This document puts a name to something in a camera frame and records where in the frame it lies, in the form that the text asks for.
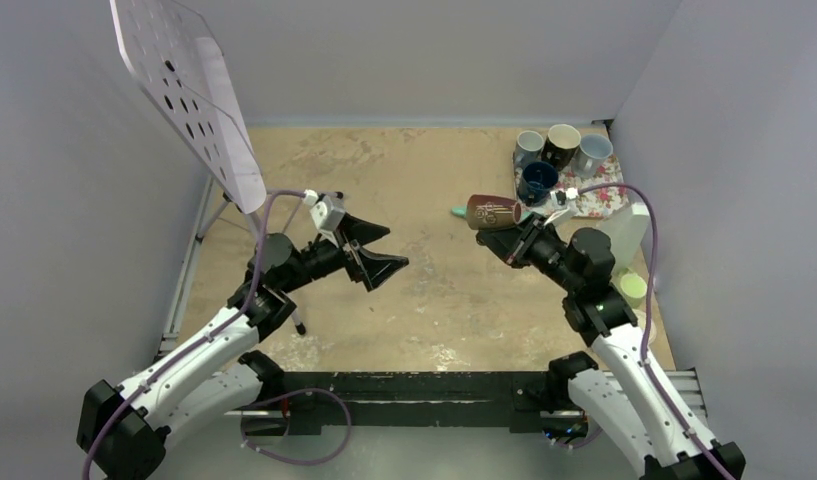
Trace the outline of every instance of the cable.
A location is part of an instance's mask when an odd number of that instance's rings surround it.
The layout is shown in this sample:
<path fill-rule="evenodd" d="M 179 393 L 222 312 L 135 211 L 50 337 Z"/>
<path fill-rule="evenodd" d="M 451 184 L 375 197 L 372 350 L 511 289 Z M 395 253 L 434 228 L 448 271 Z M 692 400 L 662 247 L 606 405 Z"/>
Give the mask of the cable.
<path fill-rule="evenodd" d="M 219 220 L 219 221 L 221 221 L 221 222 L 225 222 L 225 223 L 227 223 L 227 224 L 231 225 L 232 227 L 237 227 L 237 228 L 239 228 L 239 229 L 243 230 L 244 232 L 249 233 L 249 229 L 248 229 L 248 228 L 246 228 L 246 227 L 244 227 L 244 226 L 242 226 L 242 225 L 238 225 L 238 224 L 236 224 L 236 223 L 232 222 L 231 220 L 227 220 L 227 219 L 222 218 L 222 217 L 217 218 L 217 220 Z"/>
<path fill-rule="evenodd" d="M 258 279 L 261 275 L 262 256 L 259 255 L 259 253 L 261 252 L 261 248 L 264 245 L 264 239 L 267 236 L 266 235 L 267 220 L 269 219 L 270 209 L 273 206 L 273 202 L 275 202 L 276 198 L 281 196 L 294 196 L 304 198 L 305 194 L 298 190 L 276 190 L 267 199 L 267 203 L 264 205 L 264 218 L 263 221 L 261 222 L 261 230 L 258 232 L 258 239 L 255 247 L 256 252 L 255 268 L 252 274 L 252 285 L 249 287 L 249 292 L 246 294 L 246 298 L 243 300 L 243 305 L 240 307 L 237 313 L 229 317 L 228 320 L 222 322 L 217 326 L 217 328 L 212 330 L 210 333 L 211 337 L 218 336 L 223 330 L 225 330 L 226 327 L 228 327 L 229 325 L 234 323 L 238 318 L 240 318 L 243 315 L 243 313 L 249 309 L 249 305 L 255 298 L 255 292 L 258 289 Z M 161 375 L 166 373 L 167 370 L 172 368 L 173 365 L 178 363 L 182 358 L 189 355 L 190 352 L 192 352 L 196 348 L 199 348 L 207 341 L 208 341 L 207 336 L 201 337 L 199 340 L 189 344 L 188 346 L 184 347 L 180 352 L 173 355 L 169 361 L 161 365 L 155 371 L 155 373 L 153 373 L 152 375 L 149 376 L 148 379 L 146 379 L 145 383 L 146 387 L 151 386 L 153 383 L 157 382 L 158 378 L 160 378 Z M 122 404 L 120 404 L 120 406 L 117 407 L 116 410 L 114 410 L 114 413 L 108 418 L 105 424 L 102 425 L 101 430 L 99 430 L 99 434 L 96 435 L 96 438 L 93 439 L 93 443 L 90 445 L 90 449 L 87 451 L 87 456 L 84 458 L 84 464 L 81 469 L 81 478 L 83 480 L 90 480 L 90 467 L 93 464 L 93 458 L 96 456 L 96 452 L 99 451 L 99 446 L 102 444 L 102 440 L 108 435 L 108 432 L 110 432 L 114 423 L 116 423 L 116 421 L 119 420 L 119 417 L 122 415 L 125 409 L 128 408 L 137 399 L 137 397 L 146 392 L 147 390 L 146 387 L 142 385 L 140 387 L 137 387 L 137 389 L 135 389 L 134 392 L 131 395 L 129 395 L 128 398 L 126 398 L 125 401 L 122 402 Z"/>
<path fill-rule="evenodd" d="M 585 439 L 584 439 L 584 440 L 582 440 L 581 442 L 579 442 L 579 443 L 577 443 L 577 444 L 575 444 L 575 445 L 570 445 L 570 449 L 572 449 L 572 450 L 578 450 L 578 449 L 580 449 L 580 448 L 582 448 L 582 447 L 587 447 L 587 446 L 588 446 L 588 444 L 590 444 L 591 442 L 593 442 L 594 440 L 596 440 L 596 439 L 599 437 L 599 435 L 600 435 L 601 433 L 602 433 L 602 427 L 600 427 L 599 425 L 597 425 L 597 426 L 596 426 L 596 429 L 594 429 L 593 433 L 591 433 L 590 435 L 588 435 L 587 437 L 585 437 Z"/>
<path fill-rule="evenodd" d="M 625 183 L 603 183 L 601 185 L 594 185 L 592 187 L 586 187 L 579 190 L 579 195 L 584 195 L 588 192 L 592 192 L 594 190 L 600 190 L 603 188 L 626 188 L 638 194 L 641 200 L 644 202 L 644 205 L 647 207 L 647 211 L 649 211 L 650 222 L 652 225 L 652 249 L 650 254 L 650 268 L 649 268 L 649 278 L 647 279 L 647 293 L 646 293 L 646 324 L 644 326 L 644 335 L 643 339 L 641 340 L 641 364 L 644 366 L 644 371 L 646 372 L 647 376 L 649 377 L 650 381 L 652 381 L 653 386 L 658 391 L 658 394 L 661 396 L 661 399 L 664 400 L 664 403 L 667 404 L 667 407 L 670 409 L 670 412 L 673 413 L 673 416 L 676 420 L 679 421 L 679 425 L 685 430 L 688 434 L 688 437 L 694 442 L 694 445 L 697 446 L 702 451 L 703 456 L 711 462 L 711 465 L 723 476 L 725 480 L 736 480 L 735 477 L 726 470 L 726 467 L 720 463 L 719 460 L 712 454 L 709 449 L 702 443 L 699 436 L 696 433 L 692 432 L 691 424 L 685 419 L 685 415 L 679 410 L 679 407 L 673 402 L 673 399 L 670 398 L 670 394 L 667 393 L 665 390 L 664 385 L 658 380 L 658 377 L 655 375 L 655 370 L 652 369 L 652 366 L 647 362 L 647 357 L 649 355 L 649 344 L 647 340 L 649 339 L 649 333 L 652 329 L 652 291 L 653 291 L 653 279 L 655 278 L 655 267 L 656 267 L 656 256 L 658 253 L 658 224 L 655 222 L 655 210 L 652 208 L 652 204 L 650 203 L 649 199 L 642 191 L 640 191 L 637 187 L 632 185 L 628 185 Z"/>
<path fill-rule="evenodd" d="M 296 207 L 295 207 L 295 208 L 293 209 L 293 211 L 290 213 L 290 216 L 289 216 L 289 217 L 287 217 L 287 222 L 285 222 L 284 226 L 283 226 L 283 227 L 281 227 L 281 233 L 285 233 L 285 232 L 287 232 L 287 227 L 289 227 L 289 226 L 290 226 L 290 222 L 292 222 L 292 221 L 293 221 L 293 217 L 295 217 L 295 216 L 296 216 L 296 212 L 298 212 L 298 211 L 299 211 L 299 207 L 301 207 L 301 206 L 302 206 L 302 200 L 303 200 L 303 199 L 301 199 L 301 198 L 300 198 L 300 199 L 299 199 L 299 201 L 298 201 L 298 202 L 296 202 Z"/>
<path fill-rule="evenodd" d="M 250 450 L 254 451 L 255 453 L 260 453 L 261 455 L 270 457 L 273 460 L 278 460 L 280 462 L 289 463 L 290 465 L 299 465 L 299 466 L 306 466 L 306 467 L 326 463 L 329 460 L 333 459 L 334 457 L 340 455 L 343 452 L 343 450 L 346 449 L 346 445 L 349 444 L 349 437 L 352 435 L 352 416 L 349 414 L 349 407 L 346 406 L 346 403 L 344 403 L 343 400 L 341 400 L 340 397 L 338 397 L 334 393 L 332 393 L 332 392 L 330 392 L 328 390 L 323 390 L 322 388 L 303 388 L 303 389 L 300 389 L 300 390 L 294 390 L 292 392 L 285 393 L 284 395 L 280 395 L 278 397 L 271 398 L 269 400 L 264 400 L 262 402 L 253 403 L 252 405 L 249 405 L 247 408 L 265 407 L 265 406 L 267 406 L 267 405 L 269 405 L 271 403 L 280 402 L 280 401 L 285 400 L 287 398 L 295 397 L 296 395 L 301 395 L 303 393 L 308 393 L 308 392 L 322 393 L 323 395 L 331 397 L 332 400 L 334 400 L 335 402 L 337 402 L 338 405 L 340 405 L 340 408 L 343 410 L 343 415 L 346 417 L 346 435 L 343 437 L 343 441 L 340 442 L 340 445 L 338 445 L 337 448 L 334 449 L 333 452 L 331 452 L 330 454 L 328 454 L 328 455 L 326 455 L 324 457 L 315 458 L 314 460 L 301 460 L 301 459 L 298 459 L 298 458 L 285 457 L 283 455 L 279 455 L 279 454 L 271 452 L 269 450 L 264 450 L 263 448 L 255 445 L 251 441 L 249 441 L 249 437 L 247 437 L 246 432 L 243 431 L 243 421 L 242 420 L 240 422 L 240 436 L 243 438 L 243 444 L 241 445 L 241 447 L 244 447 L 244 446 L 248 447 Z"/>

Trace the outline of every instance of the floral cloth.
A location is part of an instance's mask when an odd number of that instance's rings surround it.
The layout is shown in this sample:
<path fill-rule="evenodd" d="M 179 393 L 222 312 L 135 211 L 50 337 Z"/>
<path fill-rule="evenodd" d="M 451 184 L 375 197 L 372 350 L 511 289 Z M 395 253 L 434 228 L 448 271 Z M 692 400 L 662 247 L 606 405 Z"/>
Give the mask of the floral cloth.
<path fill-rule="evenodd" d="M 516 195 L 517 182 L 520 181 L 520 174 L 523 172 L 521 168 L 514 169 L 514 192 Z M 617 183 L 623 181 L 623 173 L 620 171 L 620 162 L 617 161 L 617 156 L 612 155 L 605 163 L 600 166 L 596 175 L 591 178 L 579 178 L 573 174 L 568 166 L 558 173 L 559 180 L 555 188 L 576 188 L 583 189 L 593 185 L 602 183 Z M 591 217 L 603 218 L 611 215 L 620 207 L 625 205 L 626 189 L 625 188 L 606 188 L 597 190 L 595 192 L 582 195 L 576 200 L 576 207 L 579 213 L 577 217 Z"/>

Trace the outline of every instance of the black base frame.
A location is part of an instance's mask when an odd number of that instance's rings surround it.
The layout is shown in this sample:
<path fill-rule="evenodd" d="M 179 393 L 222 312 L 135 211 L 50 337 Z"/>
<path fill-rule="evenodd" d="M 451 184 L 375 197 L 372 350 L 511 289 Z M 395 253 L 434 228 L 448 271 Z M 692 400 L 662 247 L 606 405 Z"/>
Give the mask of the black base frame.
<path fill-rule="evenodd" d="M 545 385 L 545 372 L 286 372 L 283 378 L 285 391 L 316 387 L 335 393 L 357 426 L 534 433 L 553 428 L 559 418 L 583 418 L 576 406 L 550 401 Z M 346 424 L 340 406 L 324 395 L 293 397 L 289 410 L 291 435 L 317 435 L 323 426 Z"/>

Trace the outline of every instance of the black mug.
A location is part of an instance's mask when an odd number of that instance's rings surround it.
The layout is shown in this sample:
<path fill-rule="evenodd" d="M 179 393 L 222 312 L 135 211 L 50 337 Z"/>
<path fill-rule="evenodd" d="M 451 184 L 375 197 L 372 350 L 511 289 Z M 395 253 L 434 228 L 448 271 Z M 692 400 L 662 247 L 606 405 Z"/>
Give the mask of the black mug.
<path fill-rule="evenodd" d="M 581 142 L 582 135 L 574 127 L 563 123 L 553 125 L 546 134 L 541 160 L 560 172 L 570 164 Z"/>

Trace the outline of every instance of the mug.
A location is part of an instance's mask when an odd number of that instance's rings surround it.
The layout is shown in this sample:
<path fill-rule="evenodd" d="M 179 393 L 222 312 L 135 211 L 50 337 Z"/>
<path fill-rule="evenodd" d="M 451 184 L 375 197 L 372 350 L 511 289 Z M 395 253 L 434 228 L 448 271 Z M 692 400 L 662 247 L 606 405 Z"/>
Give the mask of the mug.
<path fill-rule="evenodd" d="M 574 127 L 564 123 L 553 125 L 546 133 L 541 160 L 560 172 L 570 164 L 581 141 L 582 135 Z"/>
<path fill-rule="evenodd" d="M 538 205 L 549 195 L 549 191 L 558 183 L 558 172 L 552 165 L 535 162 L 526 165 L 517 183 L 517 198 L 527 207 Z"/>
<path fill-rule="evenodd" d="M 534 130 L 525 130 L 517 135 L 517 145 L 514 147 L 514 167 L 524 168 L 530 163 L 540 160 L 543 148 L 543 137 Z"/>
<path fill-rule="evenodd" d="M 473 195 L 467 201 L 467 226 L 472 230 L 495 230 L 516 225 L 523 207 L 513 198 Z"/>
<path fill-rule="evenodd" d="M 579 151 L 573 157 L 573 173 L 582 178 L 593 177 L 596 169 L 613 153 L 611 140 L 597 133 L 589 133 L 582 137 Z"/>

